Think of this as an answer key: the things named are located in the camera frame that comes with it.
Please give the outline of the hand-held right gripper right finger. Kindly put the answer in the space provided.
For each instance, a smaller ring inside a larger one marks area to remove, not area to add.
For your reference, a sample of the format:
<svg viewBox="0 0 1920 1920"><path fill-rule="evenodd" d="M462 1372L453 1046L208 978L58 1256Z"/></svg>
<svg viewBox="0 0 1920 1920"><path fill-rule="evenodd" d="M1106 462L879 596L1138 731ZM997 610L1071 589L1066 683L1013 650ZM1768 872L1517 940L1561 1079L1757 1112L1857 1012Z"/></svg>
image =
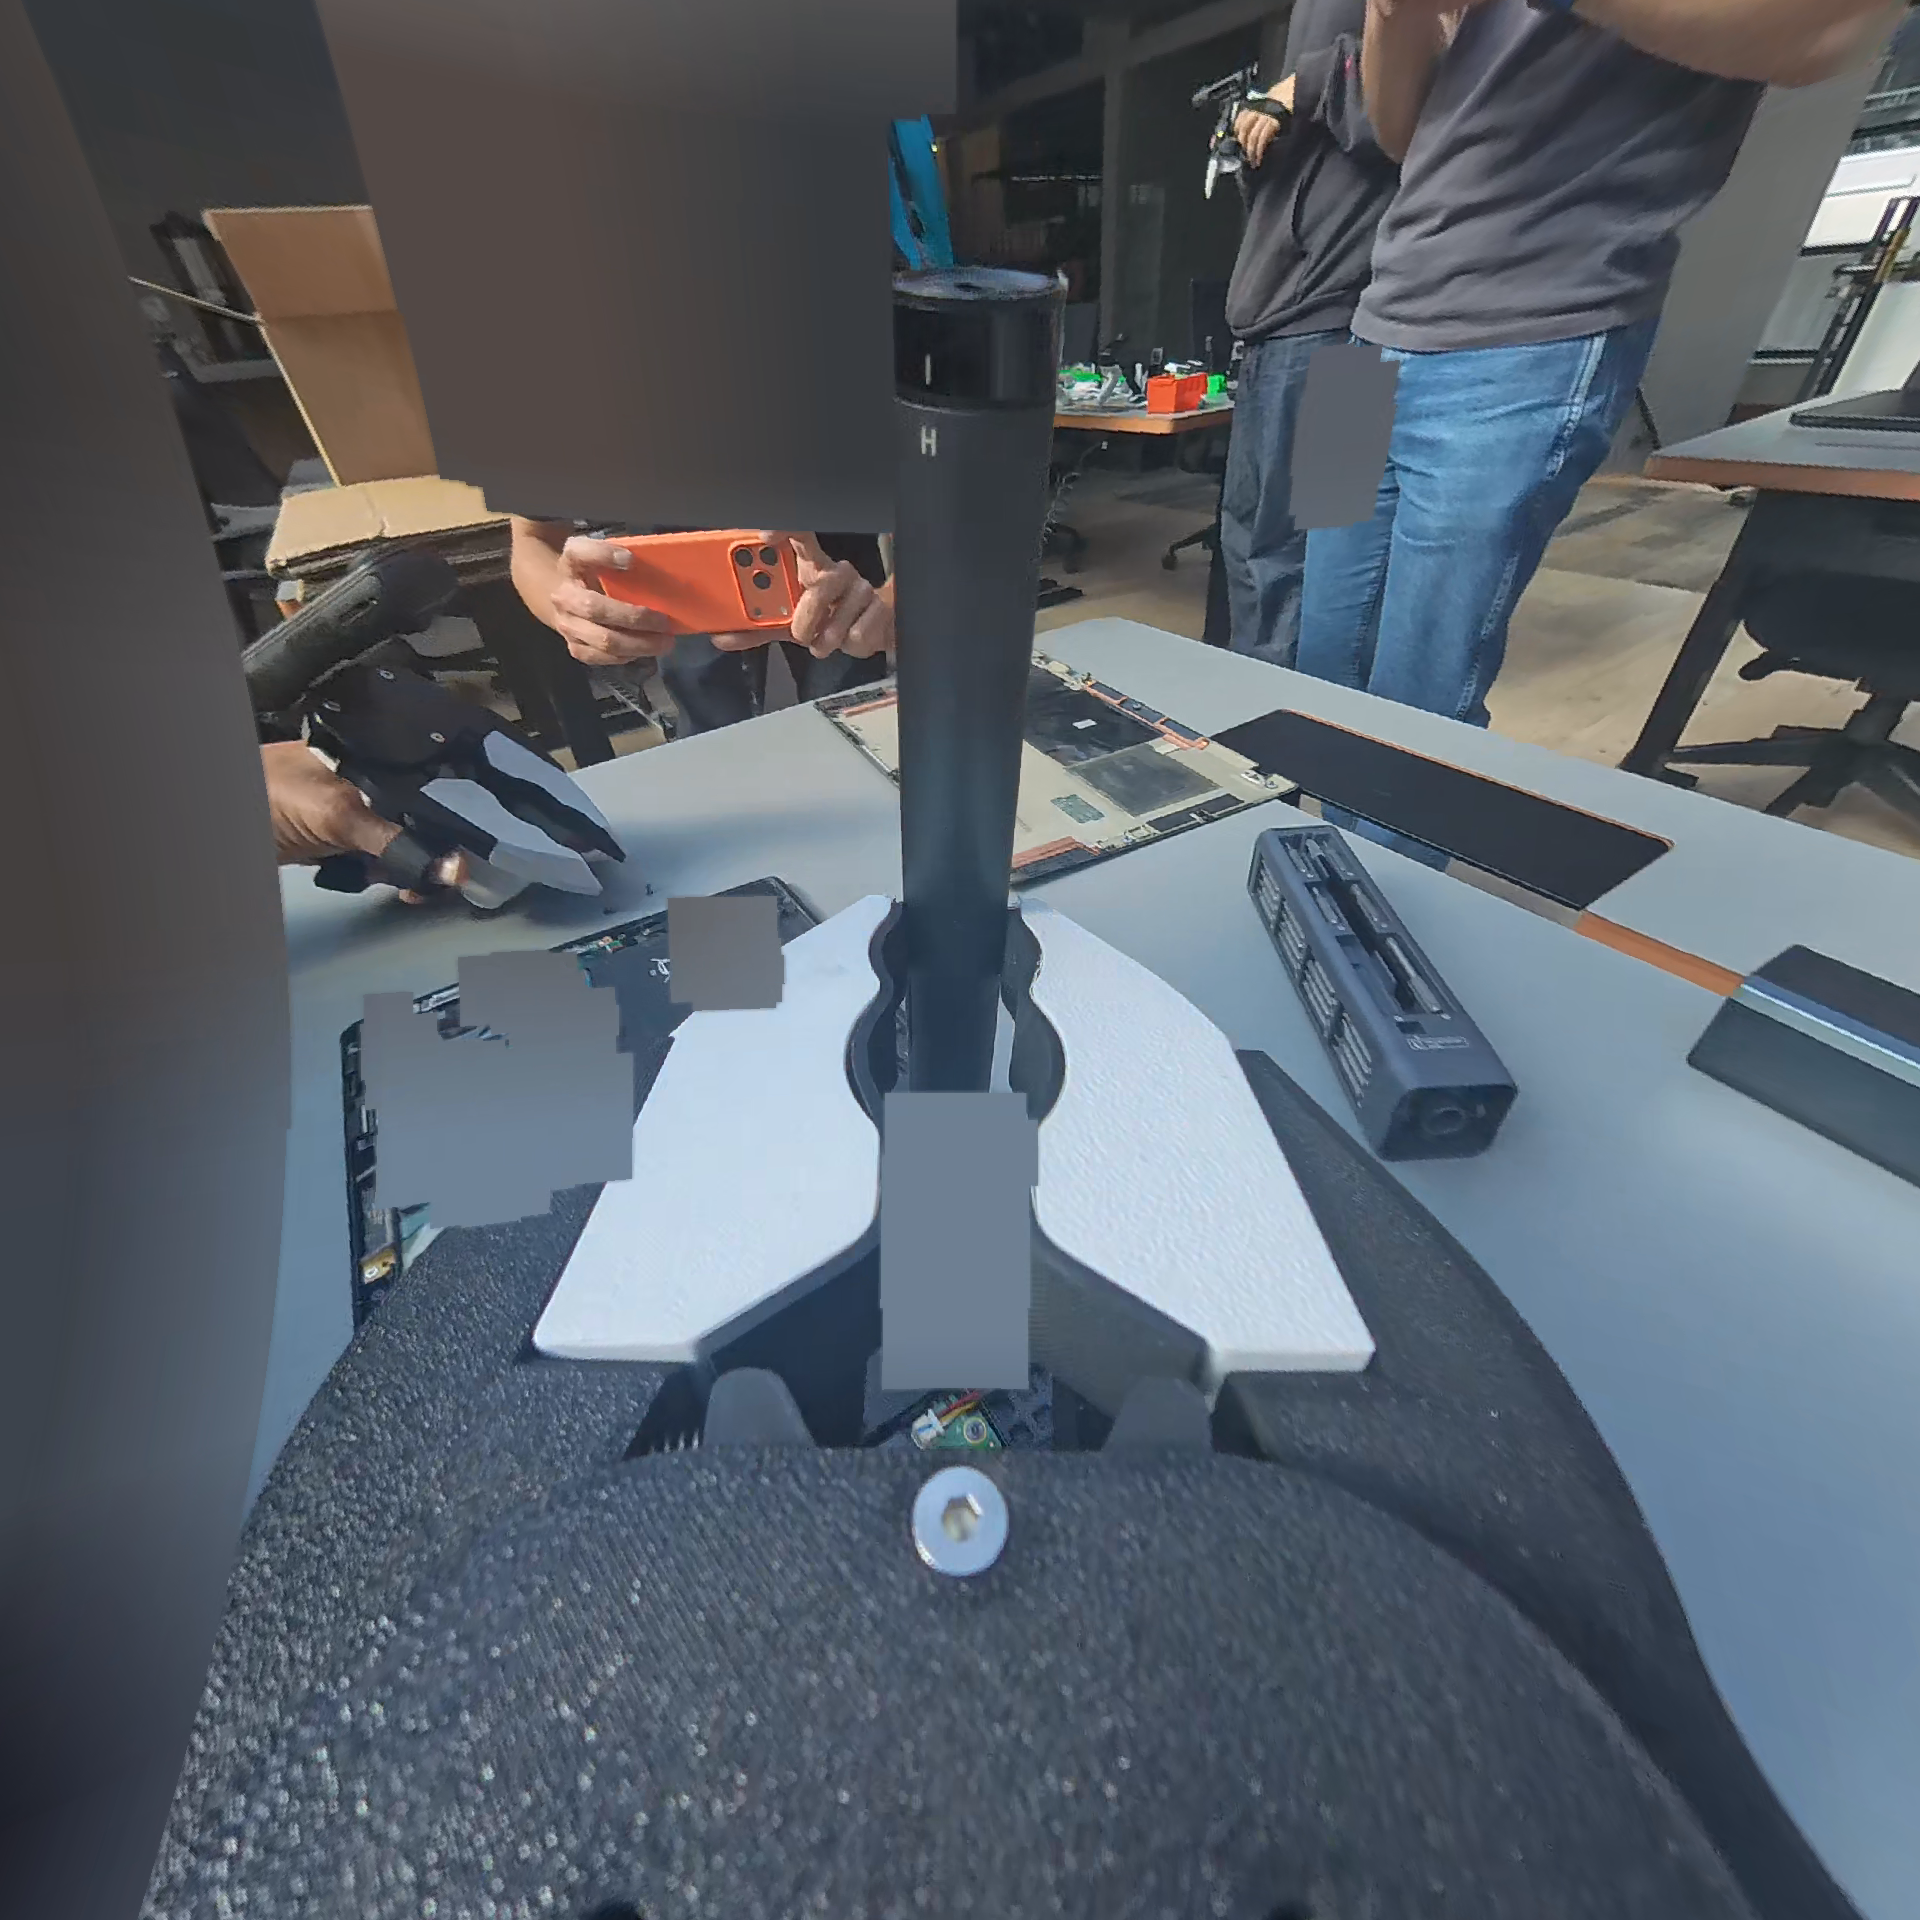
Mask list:
<svg viewBox="0 0 1920 1920"><path fill-rule="evenodd" d="M1013 1006L1047 1246L1195 1336L1199 1370L1366 1366L1375 1342L1225 1034L1043 902L1018 910Z"/></svg>

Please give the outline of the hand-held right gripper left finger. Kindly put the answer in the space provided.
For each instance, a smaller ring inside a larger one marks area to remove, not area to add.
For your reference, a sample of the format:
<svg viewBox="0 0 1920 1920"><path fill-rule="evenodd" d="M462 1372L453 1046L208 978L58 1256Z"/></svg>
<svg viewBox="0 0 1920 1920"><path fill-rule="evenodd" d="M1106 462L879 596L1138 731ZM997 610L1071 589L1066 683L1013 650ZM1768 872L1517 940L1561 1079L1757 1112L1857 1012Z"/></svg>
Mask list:
<svg viewBox="0 0 1920 1920"><path fill-rule="evenodd" d="M879 994L894 901L864 895L783 948L769 1011L695 1012L535 1326L541 1355L681 1362L842 1263L878 1214L879 1131L848 1042Z"/></svg>

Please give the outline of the cluttered wood-edged table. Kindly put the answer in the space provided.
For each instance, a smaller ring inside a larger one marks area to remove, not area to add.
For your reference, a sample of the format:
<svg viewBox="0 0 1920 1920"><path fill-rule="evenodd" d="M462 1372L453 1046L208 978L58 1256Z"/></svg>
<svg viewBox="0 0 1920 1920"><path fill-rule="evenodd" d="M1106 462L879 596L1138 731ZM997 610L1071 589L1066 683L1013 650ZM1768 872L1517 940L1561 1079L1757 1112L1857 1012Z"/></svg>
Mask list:
<svg viewBox="0 0 1920 1920"><path fill-rule="evenodd" d="M1189 364L1120 365L1080 364L1058 372L1058 429L1086 429L1090 434L1121 434L1173 439L1197 429L1210 429L1231 421L1234 390L1225 374L1208 374L1208 397L1201 412L1186 416L1149 416L1144 412L1144 381L1159 372L1205 372Z"/></svg>

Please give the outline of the orange smartphone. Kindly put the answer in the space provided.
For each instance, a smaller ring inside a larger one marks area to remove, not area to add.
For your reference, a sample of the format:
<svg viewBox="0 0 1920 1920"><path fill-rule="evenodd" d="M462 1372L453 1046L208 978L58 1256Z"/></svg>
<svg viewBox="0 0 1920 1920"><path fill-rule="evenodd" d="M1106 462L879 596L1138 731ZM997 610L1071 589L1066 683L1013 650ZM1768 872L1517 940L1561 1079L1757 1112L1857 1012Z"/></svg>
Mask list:
<svg viewBox="0 0 1920 1920"><path fill-rule="evenodd" d="M658 613L671 632L775 632L798 610L802 580L791 542L757 531L618 536L625 563L591 568L591 584Z"/></svg>

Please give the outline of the black electric screwdriver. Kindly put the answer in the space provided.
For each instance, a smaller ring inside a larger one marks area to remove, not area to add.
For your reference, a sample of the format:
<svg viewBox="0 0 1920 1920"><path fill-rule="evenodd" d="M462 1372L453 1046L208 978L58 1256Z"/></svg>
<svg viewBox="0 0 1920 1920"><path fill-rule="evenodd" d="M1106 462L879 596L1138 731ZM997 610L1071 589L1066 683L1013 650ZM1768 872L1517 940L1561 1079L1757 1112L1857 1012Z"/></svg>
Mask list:
<svg viewBox="0 0 1920 1920"><path fill-rule="evenodd" d="M1065 288L896 279L896 685L906 1085L987 1088Z"/></svg>

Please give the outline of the grey wood-edged desk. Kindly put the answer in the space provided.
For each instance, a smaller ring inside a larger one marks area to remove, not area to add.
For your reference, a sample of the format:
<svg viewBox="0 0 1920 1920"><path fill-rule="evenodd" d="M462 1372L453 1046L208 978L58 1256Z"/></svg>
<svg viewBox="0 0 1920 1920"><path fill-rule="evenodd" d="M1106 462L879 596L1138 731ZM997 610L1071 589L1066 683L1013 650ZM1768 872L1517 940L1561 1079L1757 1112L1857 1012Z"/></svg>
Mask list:
<svg viewBox="0 0 1920 1920"><path fill-rule="evenodd" d="M1670 444L1646 479L1784 495L1917 500L1917 432L1853 434L1790 422L1790 410Z"/></svg>

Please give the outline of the black wood-edged desk panel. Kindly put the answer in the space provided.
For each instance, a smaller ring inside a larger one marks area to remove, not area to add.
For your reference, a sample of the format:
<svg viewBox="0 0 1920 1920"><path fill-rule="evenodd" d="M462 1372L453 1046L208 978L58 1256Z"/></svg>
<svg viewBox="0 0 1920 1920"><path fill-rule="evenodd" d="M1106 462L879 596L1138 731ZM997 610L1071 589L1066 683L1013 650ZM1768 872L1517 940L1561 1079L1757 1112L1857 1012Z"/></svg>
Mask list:
<svg viewBox="0 0 1920 1920"><path fill-rule="evenodd" d="M1574 931L1597 943L1718 996L1737 994L1744 982L1727 967L1595 911L1597 901L1670 851L1656 834L1305 711L1267 711L1210 739L1313 799L1574 910Z"/></svg>

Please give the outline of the cardboard box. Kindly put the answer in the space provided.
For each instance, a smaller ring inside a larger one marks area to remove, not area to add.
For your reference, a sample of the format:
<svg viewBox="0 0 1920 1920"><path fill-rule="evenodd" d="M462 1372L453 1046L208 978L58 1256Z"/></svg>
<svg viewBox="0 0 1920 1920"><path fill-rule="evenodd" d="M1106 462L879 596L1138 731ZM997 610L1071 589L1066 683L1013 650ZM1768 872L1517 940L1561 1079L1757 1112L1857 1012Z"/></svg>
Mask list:
<svg viewBox="0 0 1920 1920"><path fill-rule="evenodd" d="M417 543L466 582L501 580L510 520L478 487L438 478L373 207L208 207L202 224L253 300L329 472L280 500L270 571L314 584L363 548Z"/></svg>

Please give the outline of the person's left hand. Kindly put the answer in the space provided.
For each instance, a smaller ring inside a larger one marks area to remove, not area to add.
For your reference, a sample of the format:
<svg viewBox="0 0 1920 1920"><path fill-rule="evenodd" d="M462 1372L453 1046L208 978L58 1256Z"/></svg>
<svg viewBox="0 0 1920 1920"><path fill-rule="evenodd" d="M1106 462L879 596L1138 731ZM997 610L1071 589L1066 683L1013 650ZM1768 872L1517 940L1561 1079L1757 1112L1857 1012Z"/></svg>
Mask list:
<svg viewBox="0 0 1920 1920"><path fill-rule="evenodd" d="M376 816L357 787L339 780L325 756L301 741L265 743L257 749L267 787L272 839L283 868L317 868L347 860L360 878L387 885L409 904L438 888L462 888L466 854L442 854L417 887L400 887L385 853L400 827Z"/></svg>

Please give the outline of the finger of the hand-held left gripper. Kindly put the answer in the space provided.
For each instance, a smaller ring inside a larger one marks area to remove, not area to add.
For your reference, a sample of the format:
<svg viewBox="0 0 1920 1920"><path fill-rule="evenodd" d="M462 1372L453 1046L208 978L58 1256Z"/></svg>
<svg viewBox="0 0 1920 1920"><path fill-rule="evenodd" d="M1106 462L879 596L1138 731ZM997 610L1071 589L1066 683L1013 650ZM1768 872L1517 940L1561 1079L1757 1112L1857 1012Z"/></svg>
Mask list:
<svg viewBox="0 0 1920 1920"><path fill-rule="evenodd" d="M510 816L539 827L554 846L577 856L625 860L603 812L571 774L518 734L483 734L483 789Z"/></svg>
<svg viewBox="0 0 1920 1920"><path fill-rule="evenodd" d="M594 853L591 823L541 784L489 784L438 774L421 781L421 803L458 826L464 844L497 868L582 868Z"/></svg>

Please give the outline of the white desk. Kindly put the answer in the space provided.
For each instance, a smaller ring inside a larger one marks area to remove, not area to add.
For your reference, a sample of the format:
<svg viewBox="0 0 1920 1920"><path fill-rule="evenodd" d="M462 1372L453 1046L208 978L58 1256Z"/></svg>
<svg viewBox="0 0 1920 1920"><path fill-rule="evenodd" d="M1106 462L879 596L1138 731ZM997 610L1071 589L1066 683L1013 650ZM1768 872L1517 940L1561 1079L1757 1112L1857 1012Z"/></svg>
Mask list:
<svg viewBox="0 0 1920 1920"><path fill-rule="evenodd" d="M1325 720L1669 844L1597 901L1746 973L1805 943L1915 989L1915 860L1595 760L1366 703L1125 616L1040 650L1213 734ZM779 875L822 916L896 887L894 789L810 711L638 751L582 784L629 846L601 907ZM1242 875L1279 806L1062 875L1040 895L1131 952L1343 1123ZM1401 1172L1521 1310L1655 1534L1755 1759L1863 1915L1915 1915L1915 1189L1689 1067L1717 994L1464 879L1362 856L1520 1084L1477 1162ZM291 1123L251 1486L350 1334L338 1035L368 991L551 946L591 901L450 916L283 870Z"/></svg>

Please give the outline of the black laptop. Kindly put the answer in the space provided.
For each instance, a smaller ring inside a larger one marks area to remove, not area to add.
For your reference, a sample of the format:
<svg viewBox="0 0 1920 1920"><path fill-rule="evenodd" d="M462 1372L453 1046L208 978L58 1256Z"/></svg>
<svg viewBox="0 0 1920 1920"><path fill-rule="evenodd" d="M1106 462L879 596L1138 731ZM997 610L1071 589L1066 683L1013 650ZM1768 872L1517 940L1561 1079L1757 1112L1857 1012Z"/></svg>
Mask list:
<svg viewBox="0 0 1920 1920"><path fill-rule="evenodd" d="M666 996L666 915L623 920L559 946L589 988L613 991L616 1048L633 1060L638 1112L658 1108L654 1088L687 1011ZM376 1202L376 1108L368 1096L363 1023L339 1035L342 1149L351 1254L351 1342L426 1259L438 1236L426 1206ZM830 1446L917 1451L1056 1450L1050 1378L1029 1372L1022 1390L994 1388L887 1395L879 1390L878 1252L849 1254L809 1290L787 1290L757 1317L697 1334L687 1358L642 1360L663 1381L630 1451L690 1450L699 1439L713 1378L733 1370L779 1373L806 1426Z"/></svg>

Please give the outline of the black office chair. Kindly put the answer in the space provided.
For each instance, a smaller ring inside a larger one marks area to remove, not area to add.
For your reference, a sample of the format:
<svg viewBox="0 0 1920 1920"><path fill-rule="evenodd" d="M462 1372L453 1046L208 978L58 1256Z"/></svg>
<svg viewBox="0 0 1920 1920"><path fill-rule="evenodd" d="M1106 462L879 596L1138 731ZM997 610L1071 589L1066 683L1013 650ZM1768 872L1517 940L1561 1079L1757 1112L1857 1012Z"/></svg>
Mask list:
<svg viewBox="0 0 1920 1920"><path fill-rule="evenodd" d="M1889 734L1917 700L1917 588L1838 571L1794 571L1763 580L1744 626L1776 668L1864 692L1847 727L1790 741L1776 730L1767 747L1801 751L1808 771L1763 806L1770 816L1824 810L1857 784L1917 821L1917 751Z"/></svg>

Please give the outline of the laptop bottom cover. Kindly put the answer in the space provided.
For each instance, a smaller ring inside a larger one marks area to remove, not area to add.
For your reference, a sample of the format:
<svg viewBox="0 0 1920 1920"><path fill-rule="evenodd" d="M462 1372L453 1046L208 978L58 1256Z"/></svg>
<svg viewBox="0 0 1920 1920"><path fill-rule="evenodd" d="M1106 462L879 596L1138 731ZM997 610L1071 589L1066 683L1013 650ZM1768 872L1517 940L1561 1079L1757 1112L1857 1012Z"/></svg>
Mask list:
<svg viewBox="0 0 1920 1920"><path fill-rule="evenodd" d="M1032 653L1013 885L1074 872L1279 799L1274 774L1066 662Z"/></svg>

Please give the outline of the black desk leg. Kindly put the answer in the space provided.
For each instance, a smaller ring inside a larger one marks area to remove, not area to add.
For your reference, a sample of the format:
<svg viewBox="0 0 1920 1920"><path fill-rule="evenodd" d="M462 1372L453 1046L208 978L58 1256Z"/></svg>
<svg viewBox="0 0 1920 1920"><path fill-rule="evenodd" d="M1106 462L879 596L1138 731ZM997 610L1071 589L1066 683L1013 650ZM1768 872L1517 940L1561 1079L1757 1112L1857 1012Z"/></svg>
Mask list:
<svg viewBox="0 0 1920 1920"><path fill-rule="evenodd" d="M1746 600L1768 568L1767 548L1776 532L1776 519L1774 495L1755 491L1755 500L1744 517L1744 528L1681 638L1638 736L1618 760L1619 773L1666 780L1664 767L1678 751L1713 670L1737 636Z"/></svg>

